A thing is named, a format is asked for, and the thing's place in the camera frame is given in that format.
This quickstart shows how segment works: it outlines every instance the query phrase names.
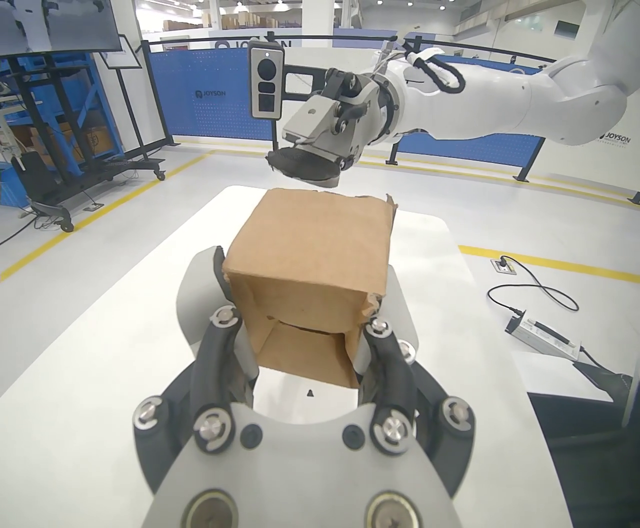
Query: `window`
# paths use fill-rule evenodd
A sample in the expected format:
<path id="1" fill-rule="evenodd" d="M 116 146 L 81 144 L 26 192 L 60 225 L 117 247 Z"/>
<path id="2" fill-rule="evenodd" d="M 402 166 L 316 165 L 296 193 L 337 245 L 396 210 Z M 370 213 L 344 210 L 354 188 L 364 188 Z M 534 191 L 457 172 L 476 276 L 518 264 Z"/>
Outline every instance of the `window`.
<path id="1" fill-rule="evenodd" d="M 523 29 L 528 29 L 529 31 L 542 31 L 543 29 L 543 20 L 539 15 L 533 15 L 531 17 L 524 17 L 522 19 L 517 19 L 515 21 L 516 26 L 520 26 Z"/>
<path id="2" fill-rule="evenodd" d="M 578 34 L 580 26 L 578 24 L 572 24 L 571 22 L 563 22 L 561 20 L 556 24 L 556 30 L 554 34 L 557 36 L 563 36 L 575 40 L 575 36 Z"/>

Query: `white table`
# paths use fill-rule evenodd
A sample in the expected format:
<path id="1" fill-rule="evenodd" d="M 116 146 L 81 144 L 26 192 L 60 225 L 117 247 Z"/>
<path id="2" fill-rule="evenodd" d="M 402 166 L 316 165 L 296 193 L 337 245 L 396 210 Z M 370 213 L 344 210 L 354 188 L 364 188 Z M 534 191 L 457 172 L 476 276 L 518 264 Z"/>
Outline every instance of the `white table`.
<path id="1" fill-rule="evenodd" d="M 229 246 L 263 193 L 220 193 L 0 399 L 0 526 L 141 525 L 152 495 L 138 466 L 131 414 L 193 359 L 175 315 L 180 280 L 196 252 Z M 418 361 L 476 413 L 474 453 L 454 500 L 463 526 L 569 528 L 523 383 L 445 223 L 398 211 L 390 262 L 418 330 Z M 256 410 L 281 419 L 320 421 L 354 401 L 348 389 L 273 372 L 266 378 L 270 387 L 261 374 Z M 306 397 L 309 388 L 314 398 Z"/>

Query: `floor power outlet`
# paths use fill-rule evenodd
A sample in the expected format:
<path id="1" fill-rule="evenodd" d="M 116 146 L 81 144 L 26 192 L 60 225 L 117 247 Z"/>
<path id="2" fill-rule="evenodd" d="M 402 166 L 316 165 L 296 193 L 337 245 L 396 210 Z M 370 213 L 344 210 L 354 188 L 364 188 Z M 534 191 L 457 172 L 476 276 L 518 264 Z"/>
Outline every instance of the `floor power outlet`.
<path id="1" fill-rule="evenodd" d="M 507 265 L 503 266 L 500 263 L 500 259 L 491 259 L 491 263 L 493 264 L 493 268 L 498 273 L 506 273 L 507 275 L 517 275 L 515 268 L 511 265 L 510 262 L 507 262 Z"/>

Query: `monitor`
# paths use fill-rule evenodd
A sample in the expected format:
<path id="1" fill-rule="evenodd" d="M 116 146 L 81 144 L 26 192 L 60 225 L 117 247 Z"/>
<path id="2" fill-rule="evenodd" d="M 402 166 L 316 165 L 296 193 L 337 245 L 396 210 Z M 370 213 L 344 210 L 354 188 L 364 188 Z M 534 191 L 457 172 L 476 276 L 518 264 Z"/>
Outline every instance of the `monitor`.
<path id="1" fill-rule="evenodd" d="M 0 0 L 0 57 L 119 51 L 113 0 Z"/>

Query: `floor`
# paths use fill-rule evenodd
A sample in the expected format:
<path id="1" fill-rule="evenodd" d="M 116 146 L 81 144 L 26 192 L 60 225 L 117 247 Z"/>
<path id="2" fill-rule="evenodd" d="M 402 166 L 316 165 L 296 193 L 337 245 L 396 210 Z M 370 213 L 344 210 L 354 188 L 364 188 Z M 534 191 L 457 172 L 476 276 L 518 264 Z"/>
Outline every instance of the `floor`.
<path id="1" fill-rule="evenodd" d="M 29 227 L 0 246 L 0 271 L 12 270 L 9 276 L 3 272 L 0 282 L 0 395 L 100 295 L 222 189 L 305 187 L 272 172 L 261 156 L 211 149 L 166 147 L 158 154 L 166 158 L 166 181 L 153 184 L 154 176 L 146 173 L 137 179 L 131 174 L 130 179 L 117 177 L 89 192 L 106 204 L 106 213 L 97 219 L 92 217 L 96 213 L 83 211 L 89 198 L 79 196 L 69 203 L 79 227 L 73 234 Z M 458 244 L 640 274 L 640 211 L 629 207 L 522 186 L 369 166 L 350 169 L 337 190 L 380 197 L 389 193 L 401 209 L 444 219 Z M 131 193 L 139 194 L 128 199 Z M 0 207 L 0 240 L 29 220 L 18 218 L 17 212 Z M 211 239 L 215 243 L 215 226 Z M 47 251 L 11 268 L 45 243 L 51 245 Z M 517 276 L 499 275 L 489 259 L 465 257 L 478 295 L 502 282 L 530 282 L 521 269 Z M 640 284 L 529 267 L 544 284 L 573 296 L 580 311 L 558 307 L 537 289 L 499 291 L 496 297 L 582 341 L 611 370 L 631 374 L 639 354 Z M 495 324 L 504 327 L 511 313 L 487 303 Z M 511 349 L 527 349 L 509 335 L 504 339 Z"/>

